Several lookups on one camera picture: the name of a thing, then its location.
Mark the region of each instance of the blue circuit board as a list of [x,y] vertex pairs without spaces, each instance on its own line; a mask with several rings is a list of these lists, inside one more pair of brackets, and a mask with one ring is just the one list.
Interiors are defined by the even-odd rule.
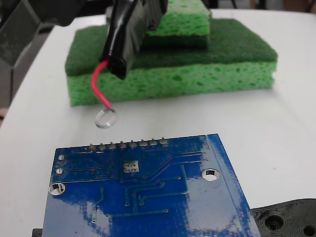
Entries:
[[217,134],[56,150],[43,237],[259,237]]

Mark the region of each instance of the mounting hole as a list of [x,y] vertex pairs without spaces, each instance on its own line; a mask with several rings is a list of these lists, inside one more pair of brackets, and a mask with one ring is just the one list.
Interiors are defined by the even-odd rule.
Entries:
[[65,192],[66,186],[63,183],[54,183],[49,186],[49,193],[53,196],[61,195]]
[[316,234],[316,229],[313,226],[306,226],[304,228],[304,234],[309,237],[314,236]]
[[216,181],[219,179],[219,172],[216,169],[207,169],[202,172],[202,178],[207,181]]
[[270,231],[278,231],[283,227],[284,222],[280,216],[272,215],[265,220],[265,225]]

